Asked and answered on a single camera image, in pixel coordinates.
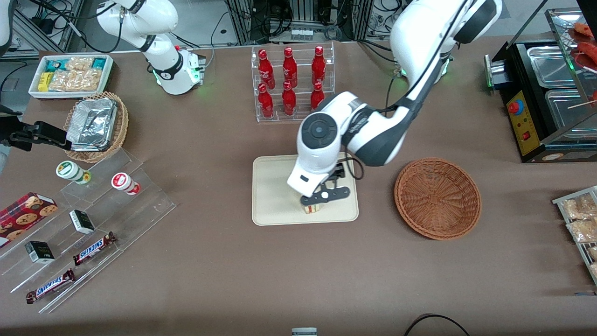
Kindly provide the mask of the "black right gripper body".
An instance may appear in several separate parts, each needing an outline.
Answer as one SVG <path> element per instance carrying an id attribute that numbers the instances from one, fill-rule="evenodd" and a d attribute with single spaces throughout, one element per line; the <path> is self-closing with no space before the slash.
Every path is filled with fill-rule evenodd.
<path id="1" fill-rule="evenodd" d="M 13 133 L 23 130 L 23 123 L 19 119 L 22 115 L 22 112 L 13 111 L 4 105 L 0 105 L 1 142 L 7 142 Z"/>

